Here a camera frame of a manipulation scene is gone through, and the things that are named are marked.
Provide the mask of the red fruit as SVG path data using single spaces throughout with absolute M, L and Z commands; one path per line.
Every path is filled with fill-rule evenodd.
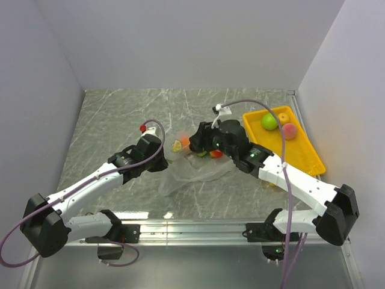
M 223 156 L 223 153 L 218 151 L 218 150 L 211 151 L 209 154 L 210 154 L 211 158 L 213 158 L 213 159 L 218 159 L 218 158 L 221 158 Z

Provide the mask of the clear plastic bag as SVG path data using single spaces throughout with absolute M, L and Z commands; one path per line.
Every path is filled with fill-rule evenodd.
M 185 132 L 178 132 L 166 137 L 164 156 L 168 161 L 168 169 L 161 174 L 158 193 L 168 196 L 186 184 L 196 181 L 213 181 L 235 168 L 232 160 L 226 156 L 218 159 L 211 158 L 207 153 L 204 157 L 190 151 L 189 146 L 179 152 L 171 151 L 171 144 L 181 137 L 188 137 Z

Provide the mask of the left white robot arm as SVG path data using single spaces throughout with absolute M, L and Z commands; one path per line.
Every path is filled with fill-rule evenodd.
M 108 242 L 125 239 L 122 221 L 110 210 L 78 216 L 80 210 L 101 195 L 139 177 L 168 167 L 162 140 L 154 128 L 142 133 L 138 143 L 115 153 L 94 173 L 48 197 L 37 194 L 28 200 L 24 215 L 32 217 L 20 230 L 38 253 L 46 258 L 68 242 L 101 237 Z

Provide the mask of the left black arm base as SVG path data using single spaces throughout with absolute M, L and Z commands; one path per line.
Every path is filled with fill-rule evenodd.
M 97 245 L 101 263 L 111 267 L 129 266 L 139 259 L 139 250 L 134 245 L 139 242 L 140 229 L 139 224 L 122 224 L 106 237 L 88 237 L 85 243 Z

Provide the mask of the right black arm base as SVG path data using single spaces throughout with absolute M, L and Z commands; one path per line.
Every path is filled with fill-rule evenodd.
M 268 261 L 280 263 L 284 259 L 285 238 L 273 225 L 266 223 L 246 223 L 242 236 L 249 243 L 261 243 L 262 253 Z

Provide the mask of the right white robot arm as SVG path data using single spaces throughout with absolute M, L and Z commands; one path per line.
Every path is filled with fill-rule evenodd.
M 270 240 L 279 240 L 287 232 L 311 233 L 341 246 L 359 218 L 353 188 L 322 182 L 284 163 L 271 150 L 250 142 L 237 120 L 226 120 L 218 127 L 210 122 L 200 123 L 189 138 L 189 148 L 194 153 L 218 150 L 240 171 L 278 186 L 309 206 L 309 210 L 274 210 L 265 225 Z

